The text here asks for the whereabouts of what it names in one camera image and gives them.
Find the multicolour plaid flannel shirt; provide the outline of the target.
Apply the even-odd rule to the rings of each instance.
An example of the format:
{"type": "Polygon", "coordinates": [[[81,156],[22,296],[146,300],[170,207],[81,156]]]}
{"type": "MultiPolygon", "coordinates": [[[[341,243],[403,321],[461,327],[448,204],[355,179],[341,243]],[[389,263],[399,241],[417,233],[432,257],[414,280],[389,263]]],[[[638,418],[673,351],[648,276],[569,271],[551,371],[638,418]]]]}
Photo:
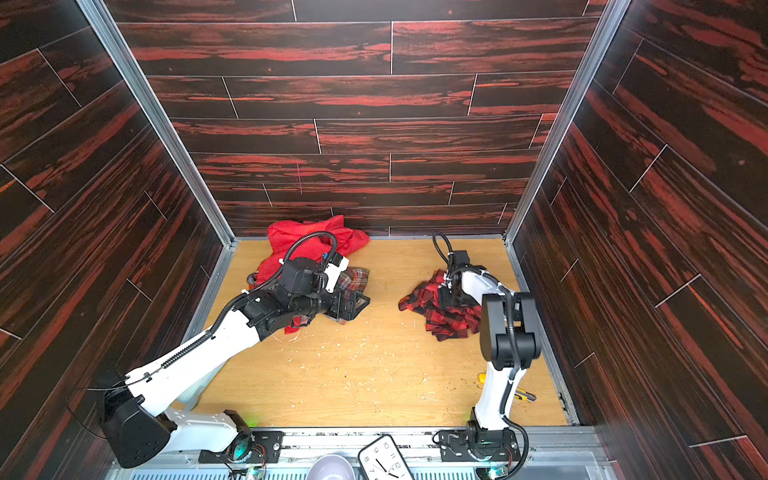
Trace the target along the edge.
{"type": "Polygon", "coordinates": [[[365,295],[365,289],[368,285],[370,272],[367,269],[353,267],[341,273],[335,291],[342,290],[358,291],[365,295]]]}

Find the red black buffalo check shirt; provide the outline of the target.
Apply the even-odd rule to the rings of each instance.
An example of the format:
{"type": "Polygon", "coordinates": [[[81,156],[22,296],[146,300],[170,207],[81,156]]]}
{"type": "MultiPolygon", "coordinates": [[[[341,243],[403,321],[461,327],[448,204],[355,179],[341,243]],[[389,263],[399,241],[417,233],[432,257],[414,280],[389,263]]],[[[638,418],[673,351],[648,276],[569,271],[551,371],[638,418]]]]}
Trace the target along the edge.
{"type": "Polygon", "coordinates": [[[435,270],[429,280],[401,298],[398,308],[422,315],[425,330],[439,342],[468,338],[480,329],[480,304],[461,290],[455,291],[444,270],[435,270]]]}

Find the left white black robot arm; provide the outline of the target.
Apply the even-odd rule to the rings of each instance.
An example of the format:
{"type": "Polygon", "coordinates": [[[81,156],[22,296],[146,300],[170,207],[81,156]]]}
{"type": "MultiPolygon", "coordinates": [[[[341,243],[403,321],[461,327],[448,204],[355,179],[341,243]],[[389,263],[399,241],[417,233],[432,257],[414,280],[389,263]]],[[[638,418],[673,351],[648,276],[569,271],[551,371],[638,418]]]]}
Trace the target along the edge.
{"type": "Polygon", "coordinates": [[[267,281],[230,300],[209,328],[123,376],[106,376],[100,427],[118,464],[136,468],[174,451],[225,453],[233,461],[248,457],[251,429],[236,411],[184,413],[173,403],[229,359],[300,317],[353,320],[370,300],[339,286],[348,264],[333,233],[310,233],[288,249],[267,281]]]}

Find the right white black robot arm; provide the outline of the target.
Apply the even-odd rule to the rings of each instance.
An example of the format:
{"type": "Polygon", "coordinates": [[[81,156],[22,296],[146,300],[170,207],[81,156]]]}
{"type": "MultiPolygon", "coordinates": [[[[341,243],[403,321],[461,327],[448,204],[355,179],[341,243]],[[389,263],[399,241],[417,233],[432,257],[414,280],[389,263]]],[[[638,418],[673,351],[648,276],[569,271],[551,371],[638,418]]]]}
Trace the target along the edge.
{"type": "Polygon", "coordinates": [[[437,252],[445,261],[439,304],[480,308],[479,343],[487,362],[480,400],[473,407],[466,433],[460,441],[474,455],[484,458],[492,449],[516,447],[513,433],[520,428],[510,418],[514,394],[532,362],[541,354],[537,329],[526,324],[536,313],[533,297],[515,292],[485,268],[473,265],[466,251],[452,248],[448,237],[435,231],[434,245],[443,240],[447,250],[437,252]]]}

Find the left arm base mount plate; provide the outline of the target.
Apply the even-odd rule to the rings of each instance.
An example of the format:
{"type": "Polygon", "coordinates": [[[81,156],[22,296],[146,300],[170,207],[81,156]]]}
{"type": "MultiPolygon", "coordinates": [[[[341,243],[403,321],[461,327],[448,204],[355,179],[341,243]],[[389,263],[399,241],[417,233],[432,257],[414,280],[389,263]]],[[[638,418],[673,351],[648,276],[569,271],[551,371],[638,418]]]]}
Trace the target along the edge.
{"type": "Polygon", "coordinates": [[[233,442],[221,452],[203,450],[198,456],[199,464],[275,464],[279,461],[283,440],[283,431],[255,430],[247,439],[240,433],[233,442]]]}

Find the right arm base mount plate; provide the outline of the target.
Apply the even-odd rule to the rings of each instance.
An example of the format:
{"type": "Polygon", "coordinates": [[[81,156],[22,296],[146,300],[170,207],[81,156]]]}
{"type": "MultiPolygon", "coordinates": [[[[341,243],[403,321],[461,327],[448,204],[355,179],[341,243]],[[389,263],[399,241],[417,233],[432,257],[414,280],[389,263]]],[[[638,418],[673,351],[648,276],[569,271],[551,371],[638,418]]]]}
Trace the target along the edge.
{"type": "Polygon", "coordinates": [[[520,444],[511,429],[438,430],[432,436],[443,462],[507,462],[521,459],[520,444]]]}

